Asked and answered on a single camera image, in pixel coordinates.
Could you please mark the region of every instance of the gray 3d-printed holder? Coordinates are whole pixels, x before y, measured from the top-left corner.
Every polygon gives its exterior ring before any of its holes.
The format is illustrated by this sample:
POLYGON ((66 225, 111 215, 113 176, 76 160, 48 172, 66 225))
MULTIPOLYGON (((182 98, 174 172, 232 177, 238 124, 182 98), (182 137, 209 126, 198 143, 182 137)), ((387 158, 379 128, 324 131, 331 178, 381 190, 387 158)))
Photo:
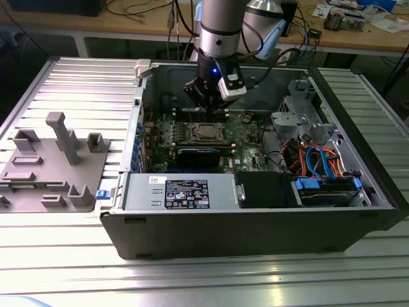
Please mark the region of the gray 3d-printed holder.
POLYGON ((0 212, 89 212, 104 170, 111 141, 101 134, 77 139, 64 125, 63 113, 46 122, 58 140, 39 139, 19 130, 17 146, 0 174, 0 212))

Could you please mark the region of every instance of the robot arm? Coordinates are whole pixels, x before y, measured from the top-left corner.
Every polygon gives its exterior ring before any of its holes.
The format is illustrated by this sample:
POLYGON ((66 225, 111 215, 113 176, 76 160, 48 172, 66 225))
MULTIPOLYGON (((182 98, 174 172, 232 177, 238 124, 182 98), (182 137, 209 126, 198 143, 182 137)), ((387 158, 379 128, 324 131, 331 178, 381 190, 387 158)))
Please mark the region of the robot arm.
POLYGON ((185 84, 186 93, 197 106, 211 113, 214 109, 226 108, 246 94, 236 56, 236 52, 244 48, 241 32, 249 37, 247 45, 252 50, 259 48, 260 41, 246 34, 249 28, 243 27, 243 22, 266 38, 260 58, 267 58, 285 26, 279 3, 273 5, 276 1, 252 0, 247 4, 249 0, 203 0, 197 74, 185 84))
POLYGON ((204 0, 197 75, 185 85, 191 99, 209 112, 245 95, 236 51, 248 0, 204 0))

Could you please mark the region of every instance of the power supply label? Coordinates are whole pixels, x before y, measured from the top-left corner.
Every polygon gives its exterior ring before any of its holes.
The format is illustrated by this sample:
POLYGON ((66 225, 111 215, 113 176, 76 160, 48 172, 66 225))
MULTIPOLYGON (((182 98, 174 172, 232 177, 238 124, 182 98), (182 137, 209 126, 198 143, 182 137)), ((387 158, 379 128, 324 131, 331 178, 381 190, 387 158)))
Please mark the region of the power supply label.
POLYGON ((209 209, 207 180, 166 180, 166 209, 209 209))

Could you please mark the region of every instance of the metal bracket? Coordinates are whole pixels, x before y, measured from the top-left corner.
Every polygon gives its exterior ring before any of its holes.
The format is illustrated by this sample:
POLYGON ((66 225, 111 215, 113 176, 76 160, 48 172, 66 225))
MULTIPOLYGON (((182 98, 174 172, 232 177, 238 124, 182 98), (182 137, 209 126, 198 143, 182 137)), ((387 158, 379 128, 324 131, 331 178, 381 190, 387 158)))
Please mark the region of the metal bracket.
POLYGON ((239 201, 245 200, 244 186, 242 184, 236 184, 236 194, 239 201))
POLYGON ((136 79, 142 79, 152 75, 151 70, 151 60, 150 59, 139 59, 136 61, 135 66, 135 77, 136 79))

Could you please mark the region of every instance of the motherboard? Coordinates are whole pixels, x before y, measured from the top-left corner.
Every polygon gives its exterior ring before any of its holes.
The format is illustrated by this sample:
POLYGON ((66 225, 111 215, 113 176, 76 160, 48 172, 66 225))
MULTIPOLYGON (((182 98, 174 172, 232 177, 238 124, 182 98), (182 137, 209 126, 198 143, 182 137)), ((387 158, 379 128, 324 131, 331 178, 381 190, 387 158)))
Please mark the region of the motherboard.
POLYGON ((190 111, 146 115, 147 169, 152 173, 268 171, 261 147, 262 120, 252 114, 190 111))

